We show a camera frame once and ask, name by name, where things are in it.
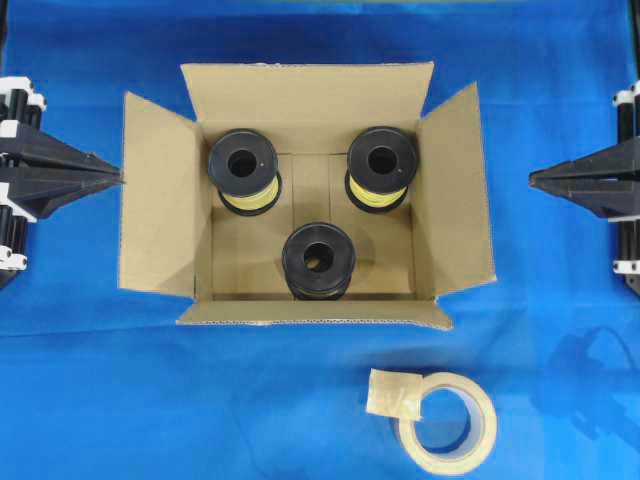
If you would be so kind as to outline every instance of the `yellow wire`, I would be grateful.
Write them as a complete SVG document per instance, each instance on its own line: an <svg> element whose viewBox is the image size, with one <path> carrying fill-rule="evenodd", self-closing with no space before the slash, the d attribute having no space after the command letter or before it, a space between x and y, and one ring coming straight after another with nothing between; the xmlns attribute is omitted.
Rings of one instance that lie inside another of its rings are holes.
<svg viewBox="0 0 640 480"><path fill-rule="evenodd" d="M252 195L250 197L232 197L223 193L224 199L234 207L240 210L257 210L258 208L266 207L269 205L278 195L278 177L274 177L273 181L264 190Z"/></svg>
<svg viewBox="0 0 640 480"><path fill-rule="evenodd" d="M393 202L402 197L404 192L407 190L407 187L404 187L402 190L399 190L397 192L381 195L379 193L373 193L365 190L360 185L358 185L351 176L349 176L349 187L351 188L351 192L353 193L354 197L356 197L368 207L372 208L388 207Z"/></svg>

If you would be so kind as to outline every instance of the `blue fabric background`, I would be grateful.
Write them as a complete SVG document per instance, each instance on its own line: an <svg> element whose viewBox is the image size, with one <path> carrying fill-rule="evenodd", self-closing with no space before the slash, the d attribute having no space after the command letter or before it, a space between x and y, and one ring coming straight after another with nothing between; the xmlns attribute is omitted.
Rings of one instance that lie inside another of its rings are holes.
<svg viewBox="0 0 640 480"><path fill-rule="evenodd" d="M442 299L450 333L177 328L190 300L116 288L120 192L87 198L32 229L0 292L0 478L424 478L364 412L372 367L486 389L498 439L468 478L638 478L639 300L612 229L527 186L614 142L626 8L14 1L5 74L46 94L46 132L115 164L126 90L193 118L185 62L434 60L425 111L477 80L499 282Z"/></svg>

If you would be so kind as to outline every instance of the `spool center hole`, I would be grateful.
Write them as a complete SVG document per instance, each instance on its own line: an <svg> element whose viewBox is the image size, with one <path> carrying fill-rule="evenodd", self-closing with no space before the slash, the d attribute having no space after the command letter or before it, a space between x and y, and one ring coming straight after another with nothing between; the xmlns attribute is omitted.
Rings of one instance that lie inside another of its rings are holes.
<svg viewBox="0 0 640 480"><path fill-rule="evenodd" d="M229 170L236 177L248 177L257 166L256 156L248 150L238 150L229 157Z"/></svg>
<svg viewBox="0 0 640 480"><path fill-rule="evenodd" d="M380 175L391 173L398 164L395 152L387 147L376 147L369 153L369 168Z"/></svg>
<svg viewBox="0 0 640 480"><path fill-rule="evenodd" d="M304 264L312 272L326 272L333 265L333 250L324 243L312 243L304 251Z"/></svg>
<svg viewBox="0 0 640 480"><path fill-rule="evenodd" d="M456 450L467 438L471 423L464 401L455 393L435 390L422 400L422 421L416 422L416 436L430 453Z"/></svg>

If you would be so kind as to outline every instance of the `open cardboard box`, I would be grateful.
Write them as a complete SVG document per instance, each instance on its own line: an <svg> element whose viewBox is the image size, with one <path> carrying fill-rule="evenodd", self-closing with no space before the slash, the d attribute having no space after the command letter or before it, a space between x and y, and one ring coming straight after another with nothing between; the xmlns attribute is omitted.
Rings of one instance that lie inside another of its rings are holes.
<svg viewBox="0 0 640 480"><path fill-rule="evenodd" d="M448 329L438 295L495 280L476 86L420 119L433 63L183 65L197 122L125 99L121 288L189 296L182 324L413 323ZM420 166L389 214L344 190L346 152L372 126L417 137ZM221 204L210 145L232 128L266 135L281 197L257 217ZM339 301L294 300L281 265L293 230L334 223L357 263Z"/></svg>

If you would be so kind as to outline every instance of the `wire spool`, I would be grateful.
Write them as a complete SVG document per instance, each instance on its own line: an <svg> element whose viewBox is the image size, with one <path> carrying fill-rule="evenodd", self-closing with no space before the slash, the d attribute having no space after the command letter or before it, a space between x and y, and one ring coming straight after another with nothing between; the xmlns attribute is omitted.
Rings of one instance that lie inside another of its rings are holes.
<svg viewBox="0 0 640 480"><path fill-rule="evenodd" d="M211 147L209 178L222 203L243 216L266 212L282 191L276 151L253 130L231 130Z"/></svg>
<svg viewBox="0 0 640 480"><path fill-rule="evenodd" d="M407 196L418 169L411 139L392 127L361 133L349 148L345 189L351 202L369 213L389 212Z"/></svg>
<svg viewBox="0 0 640 480"><path fill-rule="evenodd" d="M337 300L351 282L356 251L351 239L329 223L309 223L293 232L282 249L287 285L300 300Z"/></svg>

